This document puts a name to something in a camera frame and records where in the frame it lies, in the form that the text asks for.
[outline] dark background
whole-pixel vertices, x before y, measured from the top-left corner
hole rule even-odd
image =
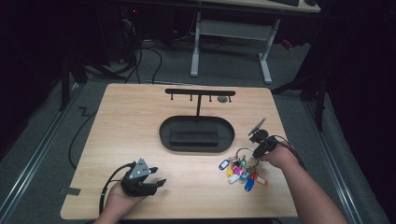
[[[40,1],[0,3],[0,155],[3,158],[50,93],[62,60],[74,51],[100,64],[125,58],[118,5]],[[396,96],[396,19],[392,1],[319,1],[327,20],[284,18],[276,35],[312,47],[298,89],[326,87],[349,147],[391,222],[395,205],[393,135]],[[189,29],[192,12],[141,8],[139,32],[172,44]]]

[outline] key ring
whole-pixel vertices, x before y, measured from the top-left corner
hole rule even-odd
[[[249,150],[249,151],[251,151],[251,152],[254,152],[254,150],[253,149],[250,149],[250,148],[248,148],[248,147],[241,147],[241,148],[239,148],[237,151],[236,151],[236,154],[235,154],[235,158],[238,160],[238,153],[239,153],[239,151],[241,151],[241,150]],[[256,159],[257,160],[257,162],[256,162],[256,165],[254,165],[254,166],[251,166],[251,168],[255,168],[258,164],[259,164],[259,162],[260,162],[260,160],[259,159]]]

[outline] wooden table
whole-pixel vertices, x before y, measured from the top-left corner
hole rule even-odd
[[[235,91],[231,103],[220,103],[215,97],[209,102],[203,96],[201,105],[202,116],[222,117],[233,125],[235,139],[230,148],[221,153],[165,148],[159,136],[163,121],[175,115],[195,115],[197,103],[189,95],[175,95],[171,101],[164,92],[168,88]],[[261,161],[259,170],[269,185],[256,183],[250,192],[245,191],[245,184],[229,184],[225,171],[219,169],[239,148],[257,147],[248,140],[248,133],[262,117],[267,118],[263,129],[286,137],[272,94],[265,88],[110,84],[70,186],[81,192],[66,196],[61,216],[98,217],[107,179],[123,164],[144,158],[149,167],[159,168],[145,183],[167,180],[154,196],[134,208],[129,219],[296,217],[282,172],[268,162]]]

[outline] gray carpet floor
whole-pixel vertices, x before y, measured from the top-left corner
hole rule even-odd
[[[272,85],[265,85],[258,63],[257,53],[262,46],[260,42],[241,45],[239,40],[216,46],[211,43],[203,46],[201,51],[200,73],[190,77],[191,42],[177,42],[172,48],[156,42],[147,42],[145,47],[154,49],[162,56],[162,65],[156,74],[156,84],[184,83],[208,86],[241,86],[274,89],[292,81],[304,59],[309,46],[298,46],[287,50],[280,45],[273,45],[268,57]],[[160,64],[159,55],[151,50],[142,50],[142,61],[138,67],[141,82],[150,82],[152,75]],[[111,69],[122,65],[113,64]],[[85,223],[87,220],[63,220],[60,211],[64,202],[61,188],[67,188],[75,170],[69,163],[68,150],[79,127],[87,120],[86,115],[97,110],[108,83],[116,82],[105,77],[89,75],[88,83],[79,87],[64,115],[57,132],[48,144],[48,151],[33,171],[25,192],[22,194],[8,223]],[[129,83],[136,83],[134,75]],[[285,91],[275,95],[276,106],[290,142],[301,155],[309,174],[325,189],[336,204],[345,211],[340,194],[334,185],[334,179],[322,150],[320,137],[332,149],[332,155],[350,190],[353,202],[359,212],[362,223],[389,223],[382,208],[377,203],[361,170],[349,151],[342,130],[338,125],[332,103],[326,97],[326,109],[323,116],[323,133],[318,133],[312,124],[312,117],[306,107],[315,102],[301,102],[298,91]],[[34,155],[47,129],[59,114],[61,105],[61,85],[52,90],[49,98],[37,109],[29,120],[19,140],[0,163],[0,202],[7,200],[20,174]],[[72,161],[78,163],[79,156],[89,135],[94,119],[88,121],[78,134],[71,147]],[[282,223],[299,223],[297,218],[278,217]]]

